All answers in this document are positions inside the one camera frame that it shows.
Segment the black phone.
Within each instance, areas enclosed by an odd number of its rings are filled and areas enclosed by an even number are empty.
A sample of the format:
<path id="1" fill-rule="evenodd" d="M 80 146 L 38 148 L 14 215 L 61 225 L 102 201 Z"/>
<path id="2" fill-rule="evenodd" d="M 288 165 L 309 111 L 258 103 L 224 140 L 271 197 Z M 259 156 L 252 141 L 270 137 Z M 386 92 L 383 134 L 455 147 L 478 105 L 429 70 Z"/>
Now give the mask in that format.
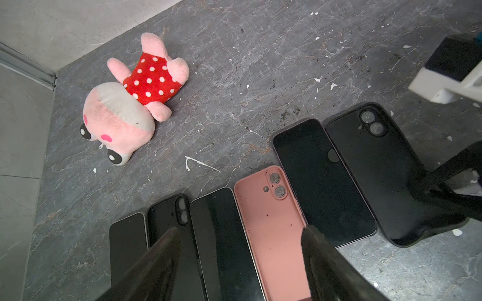
<path id="1" fill-rule="evenodd" d="M 272 143 L 307 223 L 334 247 L 376 233 L 371 210 L 318 120 L 291 126 Z"/>
<path id="2" fill-rule="evenodd" d="M 109 228 L 111 285 L 119 283 L 148 251 L 145 215 L 133 213 Z"/>

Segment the pink pig plush toy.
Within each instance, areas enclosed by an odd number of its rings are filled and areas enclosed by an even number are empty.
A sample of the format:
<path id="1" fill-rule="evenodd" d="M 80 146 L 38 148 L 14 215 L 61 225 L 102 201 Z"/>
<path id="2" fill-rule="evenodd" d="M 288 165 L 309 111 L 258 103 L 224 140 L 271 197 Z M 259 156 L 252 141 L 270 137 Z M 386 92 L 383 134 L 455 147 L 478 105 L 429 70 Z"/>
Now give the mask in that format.
<path id="1" fill-rule="evenodd" d="M 153 137 L 156 122 L 171 115 L 166 105 L 188 81 L 190 70 L 182 58 L 172 59 L 162 39 L 141 36 L 142 54 L 134 70 L 110 58 L 107 66 L 115 82 L 94 87 L 83 108 L 81 136 L 107 148 L 109 161 L 126 164 L 133 153 Z"/>

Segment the black phone case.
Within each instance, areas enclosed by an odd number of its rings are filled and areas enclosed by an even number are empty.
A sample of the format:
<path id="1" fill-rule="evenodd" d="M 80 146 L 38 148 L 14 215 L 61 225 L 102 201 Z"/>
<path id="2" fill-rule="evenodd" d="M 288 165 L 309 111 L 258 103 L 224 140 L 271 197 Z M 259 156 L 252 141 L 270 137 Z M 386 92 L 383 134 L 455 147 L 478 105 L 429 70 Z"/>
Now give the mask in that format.
<path id="1" fill-rule="evenodd" d="M 409 184 L 423 164 L 387 111 L 366 103 L 329 120 L 325 129 L 386 239 L 400 248 L 449 232 L 468 217 L 414 198 Z"/>
<path id="2" fill-rule="evenodd" d="M 181 248 L 171 299 L 204 300 L 188 197 L 176 194 L 158 201 L 148 209 L 147 221 L 150 245 L 154 245 L 170 228 L 179 231 Z"/>

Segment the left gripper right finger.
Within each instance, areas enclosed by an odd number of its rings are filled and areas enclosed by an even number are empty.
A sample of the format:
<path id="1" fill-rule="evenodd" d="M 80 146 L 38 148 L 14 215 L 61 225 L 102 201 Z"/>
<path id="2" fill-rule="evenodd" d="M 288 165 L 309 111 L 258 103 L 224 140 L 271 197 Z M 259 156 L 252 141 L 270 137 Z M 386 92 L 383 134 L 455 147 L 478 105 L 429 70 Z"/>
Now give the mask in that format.
<path id="1" fill-rule="evenodd" d="M 312 300 L 387 300 L 313 225 L 303 229 L 301 247 Z"/>

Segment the pink phone case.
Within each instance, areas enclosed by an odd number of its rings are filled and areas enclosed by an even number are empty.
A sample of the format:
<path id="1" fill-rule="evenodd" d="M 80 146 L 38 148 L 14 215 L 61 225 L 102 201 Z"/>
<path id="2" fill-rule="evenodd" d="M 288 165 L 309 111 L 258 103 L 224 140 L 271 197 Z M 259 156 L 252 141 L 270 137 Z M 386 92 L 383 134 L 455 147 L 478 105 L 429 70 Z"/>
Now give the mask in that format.
<path id="1" fill-rule="evenodd" d="M 301 248 L 307 223 L 284 171 L 251 174 L 234 194 L 266 300 L 311 300 Z"/>

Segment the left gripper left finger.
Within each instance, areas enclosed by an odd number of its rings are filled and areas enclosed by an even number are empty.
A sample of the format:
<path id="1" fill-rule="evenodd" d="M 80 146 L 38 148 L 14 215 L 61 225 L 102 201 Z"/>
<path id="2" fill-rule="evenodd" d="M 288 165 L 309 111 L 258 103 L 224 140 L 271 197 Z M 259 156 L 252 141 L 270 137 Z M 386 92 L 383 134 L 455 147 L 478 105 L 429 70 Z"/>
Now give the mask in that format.
<path id="1" fill-rule="evenodd" d="M 178 228 L 170 228 L 128 274 L 99 300 L 170 300 L 181 252 Z"/>

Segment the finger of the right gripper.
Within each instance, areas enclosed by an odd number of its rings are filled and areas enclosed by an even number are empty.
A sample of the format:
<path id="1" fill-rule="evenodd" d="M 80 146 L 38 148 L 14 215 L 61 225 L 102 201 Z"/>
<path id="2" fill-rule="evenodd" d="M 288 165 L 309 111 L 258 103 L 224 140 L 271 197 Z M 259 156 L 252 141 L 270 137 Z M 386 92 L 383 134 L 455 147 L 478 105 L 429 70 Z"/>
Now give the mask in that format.
<path id="1" fill-rule="evenodd" d="M 469 183 L 469 172 L 481 185 L 481 142 L 478 141 L 412 181 L 412 195 L 450 213 L 481 221 L 481 196 L 460 194 L 456 190 Z"/>

